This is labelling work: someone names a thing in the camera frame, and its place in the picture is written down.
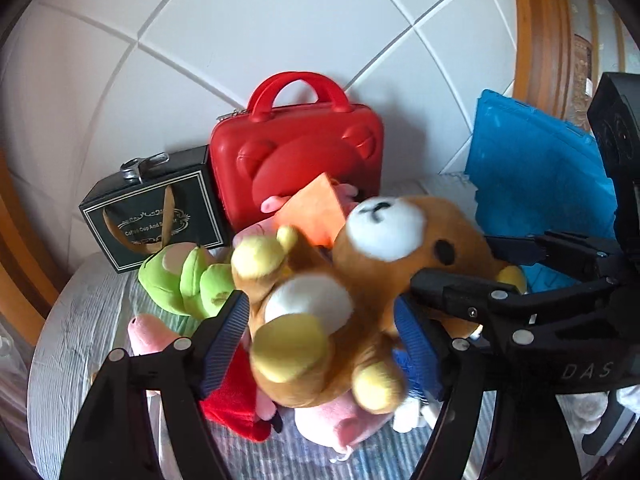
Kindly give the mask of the brown teddy bear plush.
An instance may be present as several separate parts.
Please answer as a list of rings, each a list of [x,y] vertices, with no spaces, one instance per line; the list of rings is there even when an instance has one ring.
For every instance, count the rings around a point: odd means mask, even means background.
[[[393,303],[425,268],[526,289],[523,272],[496,258],[461,209],[440,197],[365,200],[328,256],[296,226],[244,237],[231,271],[250,303],[250,369],[258,387],[287,408],[313,408],[350,392],[371,414],[395,411],[407,386],[393,359]]]

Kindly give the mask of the blue bristle brush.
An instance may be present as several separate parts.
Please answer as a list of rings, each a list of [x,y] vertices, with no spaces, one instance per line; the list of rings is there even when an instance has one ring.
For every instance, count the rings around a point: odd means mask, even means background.
[[[427,390],[439,385],[436,372],[434,370],[424,370],[420,372],[420,370],[413,365],[408,352],[405,350],[394,349],[393,358],[405,375],[409,396],[426,403]]]

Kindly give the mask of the blue plastic storage crate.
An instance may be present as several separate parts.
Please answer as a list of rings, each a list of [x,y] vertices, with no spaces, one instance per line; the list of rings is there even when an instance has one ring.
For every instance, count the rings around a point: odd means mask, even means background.
[[[487,235],[614,235],[617,202],[596,139],[535,107],[484,90],[465,172]]]

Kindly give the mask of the pink pig plush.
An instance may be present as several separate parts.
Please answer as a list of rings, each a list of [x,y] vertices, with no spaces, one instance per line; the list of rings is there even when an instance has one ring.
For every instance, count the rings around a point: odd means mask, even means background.
[[[179,338],[152,314],[132,318],[128,335],[136,356],[160,352]],[[210,422],[253,442],[264,442],[273,431],[280,434],[283,422],[276,404],[257,387],[245,348],[247,341],[248,333],[244,333],[225,370],[221,370],[224,362],[213,351],[208,352],[198,382],[200,407]]]

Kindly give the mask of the pink plush toy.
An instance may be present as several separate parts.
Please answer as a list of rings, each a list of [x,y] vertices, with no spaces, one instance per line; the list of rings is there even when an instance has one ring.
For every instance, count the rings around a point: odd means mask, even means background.
[[[325,404],[294,410],[296,428],[305,439],[332,448],[344,458],[349,458],[359,443],[373,436],[391,418],[392,414],[364,410],[351,391]]]

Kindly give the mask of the green frog plush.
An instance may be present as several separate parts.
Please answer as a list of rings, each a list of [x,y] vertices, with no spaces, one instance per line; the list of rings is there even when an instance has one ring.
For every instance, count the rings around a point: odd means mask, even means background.
[[[188,242],[167,245],[147,258],[138,281],[163,310],[199,321],[217,316],[234,291],[230,264]]]

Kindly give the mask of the patterned rolled mat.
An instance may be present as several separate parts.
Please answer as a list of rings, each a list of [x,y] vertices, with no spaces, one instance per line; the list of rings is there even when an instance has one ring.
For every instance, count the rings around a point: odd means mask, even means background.
[[[575,35],[573,52],[573,87],[570,105],[567,107],[567,119],[576,127],[589,132],[587,110],[593,94],[592,45],[583,36]]]

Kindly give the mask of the red hard carry case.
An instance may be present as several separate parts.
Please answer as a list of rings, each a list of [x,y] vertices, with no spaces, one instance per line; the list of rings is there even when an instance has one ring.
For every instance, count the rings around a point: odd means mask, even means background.
[[[370,107],[327,76],[283,72],[218,122],[208,151],[224,212],[240,232],[267,218],[267,198],[292,196],[319,174],[378,194],[383,148],[383,123]]]

